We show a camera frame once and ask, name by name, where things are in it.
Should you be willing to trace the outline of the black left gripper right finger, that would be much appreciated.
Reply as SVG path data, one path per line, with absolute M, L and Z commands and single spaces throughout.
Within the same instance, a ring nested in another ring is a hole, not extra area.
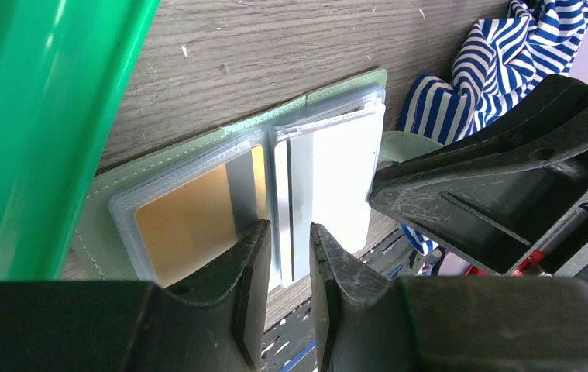
M 314 239 L 327 233 L 320 224 Z M 560 277 L 400 276 L 414 362 L 396 371 L 588 371 L 588 284 Z

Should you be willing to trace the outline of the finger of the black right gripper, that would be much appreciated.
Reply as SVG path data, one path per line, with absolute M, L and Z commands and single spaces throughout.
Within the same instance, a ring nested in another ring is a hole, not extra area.
M 376 172 L 370 206 L 491 275 L 588 249 L 588 84 L 545 78 L 488 127 Z

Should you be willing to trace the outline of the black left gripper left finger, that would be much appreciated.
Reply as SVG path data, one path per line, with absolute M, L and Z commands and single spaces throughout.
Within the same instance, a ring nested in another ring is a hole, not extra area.
M 270 245 L 270 223 L 257 221 L 168 288 L 0 282 L 0 371 L 257 371 Z

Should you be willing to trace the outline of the green card holder wallet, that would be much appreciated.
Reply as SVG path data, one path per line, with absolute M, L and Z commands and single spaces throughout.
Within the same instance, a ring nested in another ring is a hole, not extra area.
M 74 254 L 92 280 L 168 287 L 265 219 L 269 286 L 282 286 L 273 148 L 299 136 L 313 141 L 310 224 L 324 225 L 348 252 L 360 251 L 377 166 L 439 147 L 384 130 L 386 80 L 384 69 L 367 72 L 97 176 L 75 229 Z

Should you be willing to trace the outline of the blue white striped cloth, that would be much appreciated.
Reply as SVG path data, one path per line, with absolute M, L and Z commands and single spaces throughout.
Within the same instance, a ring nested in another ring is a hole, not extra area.
M 486 128 L 549 75 L 567 76 L 588 29 L 588 1 L 511 1 L 468 32 L 449 81 L 421 74 L 397 130 L 448 145 Z

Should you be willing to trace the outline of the grey striped card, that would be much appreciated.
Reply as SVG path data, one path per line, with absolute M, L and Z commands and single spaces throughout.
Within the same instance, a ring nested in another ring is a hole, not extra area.
M 310 136 L 281 140 L 273 148 L 279 271 L 284 287 L 310 272 L 313 157 Z

